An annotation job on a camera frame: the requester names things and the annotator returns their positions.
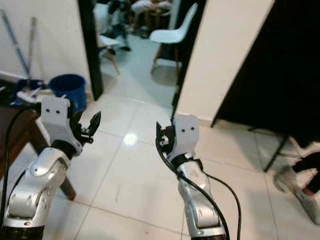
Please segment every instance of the white tile floor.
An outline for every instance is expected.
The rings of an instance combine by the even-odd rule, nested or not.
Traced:
[[[175,176],[164,166],[154,146],[156,121],[170,124],[170,109],[104,94],[88,106],[87,123],[102,111],[95,142],[71,162],[68,177],[75,201],[59,191],[50,210],[45,240],[187,240],[183,201]],[[196,155],[211,175],[229,183],[242,207],[242,237],[250,240],[317,240],[320,227],[308,219],[298,201],[273,185],[275,170],[295,159],[279,157],[268,174],[262,172],[277,147],[275,136],[248,132],[243,125],[220,121],[200,127]],[[294,153],[291,145],[285,152]],[[35,158],[27,146],[10,168],[10,186]],[[312,177],[299,176],[302,186]],[[236,239],[237,209],[219,183],[211,192]]]
[[[101,59],[104,92],[171,108],[177,81],[175,63],[160,59],[157,68],[150,74],[159,44],[134,35],[128,36],[128,42],[131,52],[118,49],[120,46],[115,47],[119,75],[109,59]]]

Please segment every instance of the robotic arm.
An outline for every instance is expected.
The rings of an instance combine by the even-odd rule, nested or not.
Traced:
[[[156,147],[162,160],[178,176],[178,190],[184,201],[191,239],[229,239],[225,219],[218,206],[212,203],[209,178],[202,171],[201,161],[194,159],[194,149],[199,140],[198,119],[192,115],[178,115],[172,126],[161,128],[157,123],[156,135]],[[211,201],[186,180],[207,193]]]
[[[41,240],[52,200],[64,182],[70,160],[79,156],[85,143],[99,127],[101,113],[93,116],[88,128],[78,123],[66,98],[45,97],[41,101],[41,121],[51,146],[25,170],[15,184],[4,215],[0,240]]]

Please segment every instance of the doorway floor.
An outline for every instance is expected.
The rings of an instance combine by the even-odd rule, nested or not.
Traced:
[[[115,47],[114,57],[120,74],[108,58],[101,58],[104,93],[172,109],[177,82],[175,63],[159,59],[150,74],[159,44],[135,35],[129,35],[128,41],[131,52]]]

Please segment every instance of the door frame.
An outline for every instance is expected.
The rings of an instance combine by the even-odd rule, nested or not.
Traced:
[[[99,63],[99,57],[98,57],[98,46],[96,41],[96,26],[95,26],[94,14],[93,14],[93,9],[94,9],[93,2],[94,1],[92,0],[78,0],[81,26],[82,26],[82,32],[83,32],[83,38],[84,38],[84,44],[85,44],[85,51],[86,51],[86,57],[87,57],[90,79],[91,79],[92,93],[93,93],[94,100],[96,101],[103,93],[104,85],[102,81],[100,63]],[[184,46],[183,46],[184,57],[182,59],[182,67],[180,69],[180,73],[176,82],[176,86],[177,86],[176,92],[172,99],[172,107],[173,107],[172,115],[171,115],[172,118],[174,117],[178,107],[179,98],[180,98],[182,87],[185,81],[185,77],[186,77],[187,69],[189,66],[190,58],[192,55],[192,51],[194,48],[194,44],[198,35],[198,30],[203,17],[203,12],[207,5],[207,0],[193,0],[191,3],[190,1],[188,1],[188,5],[190,6],[193,3],[198,3],[198,8],[197,8],[196,14],[193,17],[190,28],[194,28],[196,30],[189,31],[185,39],[182,41],[182,43],[184,43]],[[178,13],[178,18],[180,16],[180,19],[176,21],[176,28],[180,27],[186,15],[186,10],[181,8],[181,4],[179,8],[179,13]]]

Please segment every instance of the black pants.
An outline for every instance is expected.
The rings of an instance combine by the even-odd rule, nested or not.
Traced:
[[[311,192],[316,193],[320,190],[320,152],[312,153],[304,158],[301,161],[298,161],[293,167],[293,171],[299,173],[303,170],[308,169],[317,169],[317,174],[306,186]]]

